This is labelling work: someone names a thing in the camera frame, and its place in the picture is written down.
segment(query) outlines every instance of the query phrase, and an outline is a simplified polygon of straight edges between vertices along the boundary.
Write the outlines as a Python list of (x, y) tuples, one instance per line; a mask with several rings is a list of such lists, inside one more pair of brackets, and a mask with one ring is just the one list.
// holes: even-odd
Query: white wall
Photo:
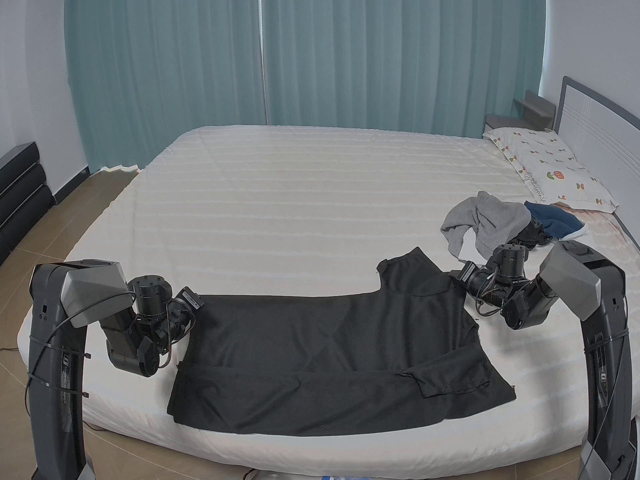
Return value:
[(547, 0), (540, 96), (565, 75), (640, 116), (640, 0)]
[(0, 155), (36, 141), (53, 193), (86, 167), (67, 83), (65, 0), (0, 0)]

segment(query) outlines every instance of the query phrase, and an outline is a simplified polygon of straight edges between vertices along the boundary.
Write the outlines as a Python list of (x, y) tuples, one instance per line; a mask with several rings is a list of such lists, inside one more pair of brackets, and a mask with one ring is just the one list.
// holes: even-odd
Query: fitted sheet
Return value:
[[(487, 140), (315, 127), (203, 127), (165, 149), (92, 224), (69, 260), (159, 274), (174, 291), (331, 296), (375, 291), (376, 265), (419, 246), (442, 270), (460, 268), (440, 233), (446, 213), (478, 190), (532, 196)], [(627, 273), (632, 356), (638, 354), (640, 257), (612, 216), (580, 212), (597, 249)], [(525, 267), (533, 276), (549, 248)], [(471, 315), (479, 318), (467, 304)], [(580, 444), (588, 400), (580, 324), (558, 301), (546, 322), (512, 331), (479, 321), (482, 346), (517, 400), (436, 425), (345, 436), (235, 435), (173, 422), (166, 406), (187, 340), (151, 378), (108, 361), (88, 329), (84, 418), (199, 457), (307, 475), (425, 478), (475, 472)], [(18, 336), (28, 354), (31, 312)], [(639, 408), (634, 375), (633, 410)]]

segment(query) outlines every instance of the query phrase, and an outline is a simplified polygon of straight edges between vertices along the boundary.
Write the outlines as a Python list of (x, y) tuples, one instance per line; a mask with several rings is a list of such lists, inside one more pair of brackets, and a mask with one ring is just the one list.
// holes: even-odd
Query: white headboard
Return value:
[(615, 216), (640, 242), (640, 119), (565, 76), (556, 133), (619, 204)]

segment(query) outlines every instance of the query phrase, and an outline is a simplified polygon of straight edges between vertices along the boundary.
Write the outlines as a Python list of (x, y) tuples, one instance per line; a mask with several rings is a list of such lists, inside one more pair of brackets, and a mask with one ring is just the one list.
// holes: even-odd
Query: baseboard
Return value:
[(71, 192), (78, 188), (80, 186), (80, 183), (89, 178), (90, 175), (91, 172), (89, 172), (89, 166), (78, 172), (78, 174), (71, 178), (71, 180), (69, 180), (64, 187), (60, 188), (60, 190), (55, 193), (53, 198), (55, 199), (56, 204), (59, 205), (60, 203), (62, 203), (62, 201), (64, 201), (66, 197), (71, 194)]

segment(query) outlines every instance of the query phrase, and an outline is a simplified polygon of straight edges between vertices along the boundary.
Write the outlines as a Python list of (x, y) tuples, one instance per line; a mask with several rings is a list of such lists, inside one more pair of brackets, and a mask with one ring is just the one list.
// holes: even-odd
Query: floral pillow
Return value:
[(555, 132), (496, 128), (484, 137), (502, 151), (538, 203), (606, 213), (618, 206)]

